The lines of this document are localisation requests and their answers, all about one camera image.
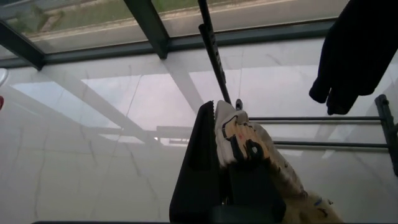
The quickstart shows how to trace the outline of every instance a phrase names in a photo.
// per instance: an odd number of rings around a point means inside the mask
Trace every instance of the white marble tile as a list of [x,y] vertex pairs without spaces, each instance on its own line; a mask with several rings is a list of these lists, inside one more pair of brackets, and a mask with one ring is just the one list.
[[[220,47],[226,85],[249,116],[326,116],[308,91],[322,39]],[[9,71],[0,87],[0,222],[169,220],[199,107],[222,99],[205,50]],[[350,116],[377,116],[384,93],[398,117],[396,59]],[[367,124],[263,124],[274,140],[384,143]],[[385,151],[281,150],[306,188],[346,222],[396,222],[397,178]]]

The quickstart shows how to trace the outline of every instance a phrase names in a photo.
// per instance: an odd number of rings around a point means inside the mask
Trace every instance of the glossy tile floor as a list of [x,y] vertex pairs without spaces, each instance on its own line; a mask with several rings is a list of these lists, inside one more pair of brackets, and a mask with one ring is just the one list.
[[[326,116],[308,96],[322,39],[220,48],[232,101],[250,116]],[[398,59],[350,116],[398,117]],[[221,92],[204,50],[9,70],[0,87],[0,223],[169,220],[196,112]],[[384,143],[379,125],[264,124],[274,140]],[[398,222],[385,149],[282,149],[346,222]]]

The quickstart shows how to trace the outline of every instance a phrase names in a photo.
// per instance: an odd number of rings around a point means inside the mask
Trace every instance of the drying rack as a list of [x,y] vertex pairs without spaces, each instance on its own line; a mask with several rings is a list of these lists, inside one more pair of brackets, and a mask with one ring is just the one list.
[[[203,24],[199,25],[199,30],[206,51],[210,58],[211,65],[220,86],[225,102],[231,103],[226,87],[226,77],[221,64],[220,54],[216,44],[216,37],[211,23],[210,13],[206,0],[198,0]],[[339,117],[249,117],[250,121],[380,121],[385,144],[359,143],[359,142],[308,142],[308,141],[274,141],[276,145],[283,146],[330,146],[330,147],[361,147],[361,148],[388,148],[391,157],[393,170],[398,176],[398,124],[394,124],[391,115],[389,102],[385,95],[378,96],[375,100],[379,116],[339,116]],[[243,109],[243,102],[237,99],[235,108]]]

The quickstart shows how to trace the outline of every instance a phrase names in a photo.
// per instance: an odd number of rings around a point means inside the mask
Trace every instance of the hanging black cloth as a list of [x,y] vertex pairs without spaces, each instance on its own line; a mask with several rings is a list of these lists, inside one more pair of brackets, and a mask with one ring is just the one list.
[[398,1],[350,0],[326,35],[311,98],[329,115],[347,114],[373,93],[397,49]]

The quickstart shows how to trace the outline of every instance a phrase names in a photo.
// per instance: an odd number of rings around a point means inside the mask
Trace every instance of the patterned fabric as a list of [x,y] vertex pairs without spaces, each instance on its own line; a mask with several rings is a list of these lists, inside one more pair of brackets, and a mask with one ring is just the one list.
[[250,123],[245,111],[236,111],[229,103],[219,101],[215,115],[220,166],[269,159],[272,181],[286,203],[284,222],[342,222],[328,200],[304,190],[300,178],[276,149],[267,131],[257,123]]

